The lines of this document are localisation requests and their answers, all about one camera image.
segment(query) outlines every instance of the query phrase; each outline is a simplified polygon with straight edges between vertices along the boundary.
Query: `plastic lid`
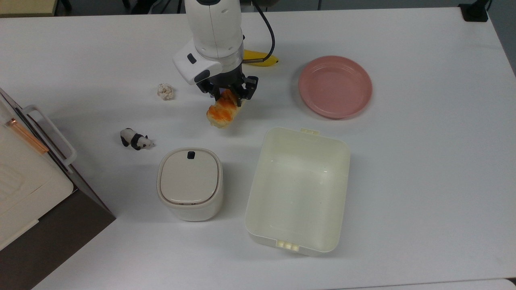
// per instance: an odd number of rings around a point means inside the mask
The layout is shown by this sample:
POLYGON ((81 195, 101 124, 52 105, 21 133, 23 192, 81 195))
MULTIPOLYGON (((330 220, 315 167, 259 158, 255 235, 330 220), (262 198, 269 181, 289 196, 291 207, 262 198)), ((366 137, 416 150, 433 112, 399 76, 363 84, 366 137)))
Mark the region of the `plastic lid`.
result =
POLYGON ((176 204, 198 204, 217 189, 217 161, 208 152, 185 149, 171 154, 163 163, 161 194, 176 204))

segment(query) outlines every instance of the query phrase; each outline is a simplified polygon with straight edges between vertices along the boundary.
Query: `black button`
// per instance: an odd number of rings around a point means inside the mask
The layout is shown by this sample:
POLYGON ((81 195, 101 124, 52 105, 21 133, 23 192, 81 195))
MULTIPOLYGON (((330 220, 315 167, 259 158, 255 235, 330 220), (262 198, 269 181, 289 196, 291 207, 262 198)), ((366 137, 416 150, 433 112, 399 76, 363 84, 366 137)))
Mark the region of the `black button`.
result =
POLYGON ((209 70, 205 70, 205 71, 201 72, 200 74, 198 74, 196 77, 193 78, 194 79, 193 81, 198 83, 206 78, 209 78, 209 70))
POLYGON ((197 0, 201 5, 215 5, 220 2, 220 0, 197 0))
POLYGON ((188 54, 186 57, 188 57, 188 60, 189 60, 192 64, 194 64, 194 63, 196 63, 196 62, 197 62, 197 60, 194 58, 194 56, 193 56, 191 53, 190 53, 190 54, 188 54))

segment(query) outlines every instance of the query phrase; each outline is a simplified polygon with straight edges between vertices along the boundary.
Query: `bread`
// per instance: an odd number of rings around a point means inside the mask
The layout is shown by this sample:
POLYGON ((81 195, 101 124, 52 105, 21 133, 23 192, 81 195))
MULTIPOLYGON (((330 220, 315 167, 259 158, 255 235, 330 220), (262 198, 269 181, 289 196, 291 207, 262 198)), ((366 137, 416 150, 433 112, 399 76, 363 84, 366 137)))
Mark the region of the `bread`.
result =
POLYGON ((241 107, 237 104, 237 97, 227 89, 220 94, 220 98, 215 102, 215 105, 209 107, 206 117, 212 126, 226 128, 240 111, 241 107))

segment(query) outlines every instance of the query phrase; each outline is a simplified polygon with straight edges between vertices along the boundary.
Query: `white plastic tray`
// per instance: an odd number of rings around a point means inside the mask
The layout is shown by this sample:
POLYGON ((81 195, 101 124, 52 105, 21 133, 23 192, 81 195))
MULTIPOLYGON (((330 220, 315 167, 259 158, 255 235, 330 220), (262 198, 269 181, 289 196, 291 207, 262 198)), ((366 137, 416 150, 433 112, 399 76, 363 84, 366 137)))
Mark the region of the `white plastic tray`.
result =
POLYGON ((341 235, 350 150, 318 132, 273 128, 265 135, 245 225, 263 245, 314 256, 341 235))

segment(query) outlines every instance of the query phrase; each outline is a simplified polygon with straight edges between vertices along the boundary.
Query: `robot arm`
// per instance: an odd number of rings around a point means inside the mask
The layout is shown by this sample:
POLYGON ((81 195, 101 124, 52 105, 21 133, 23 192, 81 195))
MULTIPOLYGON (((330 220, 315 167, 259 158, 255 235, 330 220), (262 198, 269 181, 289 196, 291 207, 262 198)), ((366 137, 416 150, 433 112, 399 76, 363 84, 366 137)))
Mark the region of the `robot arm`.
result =
POLYGON ((218 100, 220 88, 251 99, 258 84, 242 73, 244 37, 239 0, 185 0, 193 38, 173 58, 182 77, 218 100))

